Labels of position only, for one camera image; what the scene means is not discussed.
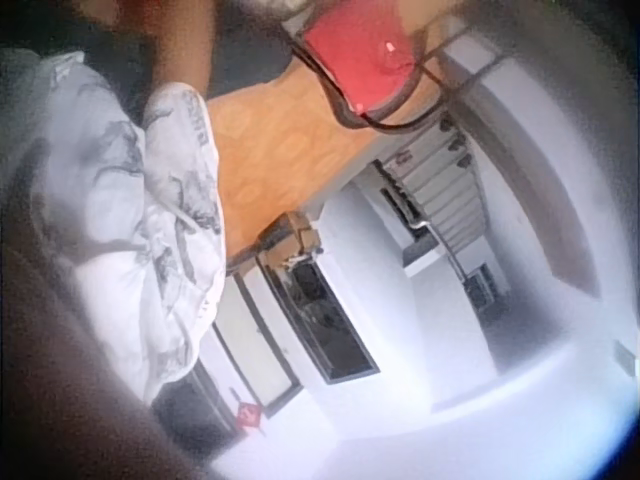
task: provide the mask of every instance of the window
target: window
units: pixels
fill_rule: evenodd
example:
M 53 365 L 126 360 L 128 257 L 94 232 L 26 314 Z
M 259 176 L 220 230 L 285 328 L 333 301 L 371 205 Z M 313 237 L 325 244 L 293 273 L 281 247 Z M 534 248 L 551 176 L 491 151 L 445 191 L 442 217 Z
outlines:
M 227 280 L 213 329 L 267 417 L 301 390 L 239 275 Z
M 307 263 L 277 273 L 262 268 L 327 383 L 379 372 L 317 265 Z

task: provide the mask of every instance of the black window frame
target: black window frame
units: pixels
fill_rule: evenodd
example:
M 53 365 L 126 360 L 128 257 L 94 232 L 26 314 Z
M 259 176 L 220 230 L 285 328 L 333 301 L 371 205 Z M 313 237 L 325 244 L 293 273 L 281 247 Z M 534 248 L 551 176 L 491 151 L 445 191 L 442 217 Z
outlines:
M 331 289 L 331 287 L 328 285 L 324 275 L 322 274 L 322 271 L 320 270 L 320 268 L 318 268 L 317 264 L 313 262 L 312 264 L 316 269 L 316 274 L 318 275 L 320 281 L 323 283 L 323 287 L 326 289 L 328 296 L 330 297 L 330 300 L 334 303 L 335 307 L 339 310 L 345 325 L 349 328 L 349 333 L 354 338 L 354 340 L 360 347 L 362 354 L 364 355 L 367 362 L 369 363 L 369 368 L 365 371 L 350 374 L 350 375 L 345 375 L 340 378 L 331 378 L 328 372 L 326 371 L 322 361 L 318 358 L 314 348 L 309 344 L 309 342 L 306 339 L 306 336 L 308 334 L 302 330 L 302 327 L 300 325 L 300 323 L 304 322 L 304 320 L 300 318 L 300 315 L 298 313 L 298 307 L 294 305 L 293 300 L 290 298 L 289 294 L 287 293 L 287 290 L 285 286 L 282 284 L 282 281 L 280 280 L 280 278 L 278 277 L 278 274 L 268 266 L 266 261 L 263 261 L 264 259 L 263 257 L 264 257 L 264 254 L 260 254 L 256 258 L 256 263 L 258 264 L 260 271 L 262 272 L 265 280 L 269 284 L 274 296 L 276 297 L 276 300 L 281 310 L 283 311 L 285 317 L 287 318 L 289 325 L 291 325 L 291 328 L 296 333 L 298 340 L 303 345 L 305 351 L 313 361 L 313 364 L 316 366 L 317 370 L 322 375 L 322 378 L 328 385 L 336 385 L 336 384 L 349 382 L 352 380 L 365 378 L 365 377 L 369 377 L 371 375 L 376 375 L 380 373 L 380 368 L 378 367 L 377 363 L 369 353 L 369 350 L 367 349 L 366 345 L 360 338 L 360 335 L 358 334 L 353 324 L 351 323 L 351 319 L 346 314 L 346 312 L 342 309 L 340 302 L 335 297 L 335 294 L 333 293 L 333 290 Z
M 249 309 L 251 316 L 256 322 L 256 325 L 258 326 L 260 333 L 262 334 L 265 341 L 271 348 L 271 351 L 276 357 L 276 360 L 278 360 L 278 363 L 282 367 L 283 371 L 291 381 L 291 387 L 289 387 L 285 392 L 283 392 L 278 398 L 273 400 L 271 403 L 269 403 L 268 405 L 264 405 L 260 401 L 258 395 L 256 395 L 255 390 L 251 386 L 251 383 L 249 382 L 247 377 L 244 375 L 244 372 L 240 368 L 240 365 L 238 365 L 238 363 L 236 362 L 236 359 L 233 356 L 233 352 L 231 352 L 231 349 L 227 345 L 224 337 L 222 336 L 222 333 L 218 329 L 215 322 L 213 323 L 212 328 L 214 333 L 216 334 L 216 337 L 220 341 L 220 344 L 222 345 L 222 348 L 224 349 L 225 354 L 233 364 L 234 370 L 242 379 L 242 382 L 247 387 L 247 390 L 249 390 L 249 393 L 251 393 L 251 396 L 253 397 L 254 401 L 256 402 L 256 404 L 260 405 L 264 416 L 267 418 L 271 418 L 280 410 L 282 410 L 282 408 L 286 406 L 291 400 L 293 400 L 298 395 L 298 393 L 300 393 L 303 390 L 303 387 L 302 387 L 302 384 L 300 383 L 300 379 L 291 368 L 291 365 L 289 364 L 284 354 L 282 353 L 280 346 L 277 344 L 275 338 L 271 334 L 271 331 L 269 330 L 269 327 L 265 323 L 264 318 L 262 318 L 262 315 L 258 310 L 258 307 L 256 306 L 255 302 L 253 301 L 253 298 L 251 297 L 251 293 L 249 292 L 246 284 L 244 283 L 244 280 L 239 274 L 233 275 L 232 278 L 233 280 L 235 280 L 236 284 L 238 285 L 238 290 L 240 291 L 240 295 L 242 296 L 242 299 L 244 300 L 244 302 L 247 304 L 247 308 Z

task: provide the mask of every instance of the orange floor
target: orange floor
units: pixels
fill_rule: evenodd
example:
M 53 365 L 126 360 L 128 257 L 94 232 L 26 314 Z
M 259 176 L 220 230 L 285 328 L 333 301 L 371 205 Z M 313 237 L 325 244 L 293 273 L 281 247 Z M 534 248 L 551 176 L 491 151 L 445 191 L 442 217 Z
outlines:
M 397 116 L 406 116 L 433 95 L 433 84 L 423 81 Z M 322 189 L 376 135 L 340 126 L 317 78 L 297 61 L 276 81 L 208 106 L 220 152 L 229 256 Z

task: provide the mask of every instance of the person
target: person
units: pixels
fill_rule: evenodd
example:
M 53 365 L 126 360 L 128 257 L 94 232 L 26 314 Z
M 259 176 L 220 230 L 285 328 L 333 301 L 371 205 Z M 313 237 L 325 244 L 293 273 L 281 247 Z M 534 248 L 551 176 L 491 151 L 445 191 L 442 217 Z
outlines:
M 215 0 L 163 2 L 141 128 L 82 53 L 0 50 L 3 478 L 204 478 L 148 405 L 225 278 Z

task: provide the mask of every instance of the white wall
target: white wall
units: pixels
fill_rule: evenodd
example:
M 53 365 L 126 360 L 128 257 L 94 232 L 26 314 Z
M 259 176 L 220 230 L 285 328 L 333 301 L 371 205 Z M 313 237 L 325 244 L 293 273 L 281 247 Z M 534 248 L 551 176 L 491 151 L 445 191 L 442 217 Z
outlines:
M 471 37 L 454 42 L 448 54 L 470 71 L 476 71 L 491 57 Z M 616 338 L 635 351 L 637 292 L 630 253 L 635 246 L 626 238 L 622 214 L 612 195 L 613 185 L 601 166 L 616 159 L 597 158 L 596 154 L 604 153 L 588 148 L 583 132 L 567 112 L 515 59 L 503 62 L 483 83 L 527 132 L 566 189 L 592 252 L 601 298 L 582 294 L 548 273 L 540 245 L 515 197 L 503 188 L 497 171 L 483 168 L 478 160 L 484 191 L 493 197 L 487 198 L 492 246 L 501 264 L 503 260 L 511 263 L 505 266 L 507 276 L 529 292 L 544 292 L 547 314 L 565 328 L 595 336 L 606 331 L 608 339 Z M 474 153 L 478 159 L 483 157 L 477 145 Z
M 431 404 L 424 344 L 402 250 L 353 184 L 334 195 L 316 228 L 318 266 L 381 372 L 318 391 L 346 437 L 419 428 Z
M 585 358 L 565 345 L 460 415 L 445 412 L 411 434 L 345 442 L 316 478 L 590 478 L 628 430 L 634 392 L 616 366 L 589 371 Z
M 509 281 L 502 271 L 502 267 L 500 266 L 500 263 L 498 263 L 498 260 L 496 259 L 496 256 L 484 235 L 478 237 L 471 244 L 458 252 L 456 257 L 458 258 L 458 262 L 460 262 L 462 269 L 467 274 L 470 274 L 477 268 L 480 268 L 483 263 L 486 263 L 491 275 L 493 276 L 493 280 L 496 283 L 498 291 L 501 294 L 509 292 Z
M 312 478 L 336 448 L 336 436 L 309 392 L 220 455 L 214 468 L 229 480 Z
M 452 400 L 498 376 L 476 313 L 447 258 L 412 278 L 434 402 Z
M 225 303 L 230 308 L 220 309 L 218 321 L 221 320 L 220 315 L 250 315 L 241 300 L 235 296 L 228 297 L 235 293 L 234 284 L 233 279 L 227 279 L 221 304 Z M 233 301 L 225 301 L 225 296 Z M 255 403 L 211 329 L 200 343 L 200 361 L 211 375 L 221 400 L 233 413 L 238 411 L 238 400 L 231 389 L 243 402 Z M 229 480 L 311 478 L 338 442 L 331 422 L 309 392 L 304 390 L 271 418 L 263 416 L 260 430 L 245 428 L 245 432 L 247 437 L 213 462 L 214 467 L 226 474 Z
M 468 39 L 450 50 L 472 71 L 487 58 Z M 614 339 L 636 352 L 637 326 L 630 246 L 607 177 L 575 125 L 515 60 L 486 85 L 549 158 L 575 202 L 602 298 L 551 275 L 524 211 L 471 142 L 486 194 L 489 243 L 511 289 L 563 329 L 564 343 L 457 415 L 434 415 L 433 425 L 410 434 L 346 442 L 319 479 L 589 478 L 637 417 L 637 384 L 613 358 Z

